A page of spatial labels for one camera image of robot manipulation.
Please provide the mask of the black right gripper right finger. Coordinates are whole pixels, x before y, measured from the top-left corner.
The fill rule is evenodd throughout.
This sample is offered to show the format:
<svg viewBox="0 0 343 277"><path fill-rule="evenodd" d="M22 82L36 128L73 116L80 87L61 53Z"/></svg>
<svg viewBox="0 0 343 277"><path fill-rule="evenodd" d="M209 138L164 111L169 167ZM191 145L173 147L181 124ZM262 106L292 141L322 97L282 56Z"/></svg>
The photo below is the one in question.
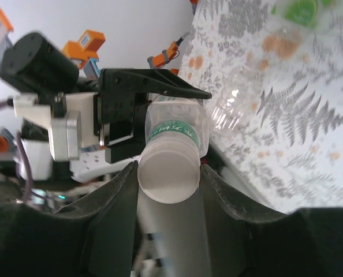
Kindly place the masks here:
<svg viewBox="0 0 343 277"><path fill-rule="evenodd" d="M343 208L283 214L200 169L213 276L343 276Z"/></svg>

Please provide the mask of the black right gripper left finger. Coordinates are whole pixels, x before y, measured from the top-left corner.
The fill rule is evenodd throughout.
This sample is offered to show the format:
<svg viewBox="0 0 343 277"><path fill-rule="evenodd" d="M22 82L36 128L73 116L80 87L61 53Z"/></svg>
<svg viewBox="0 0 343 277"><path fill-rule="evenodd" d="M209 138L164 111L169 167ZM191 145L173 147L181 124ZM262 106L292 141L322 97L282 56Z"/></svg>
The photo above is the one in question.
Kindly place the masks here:
<svg viewBox="0 0 343 277"><path fill-rule="evenodd" d="M50 214L0 204L0 276L129 276L137 163Z"/></svg>

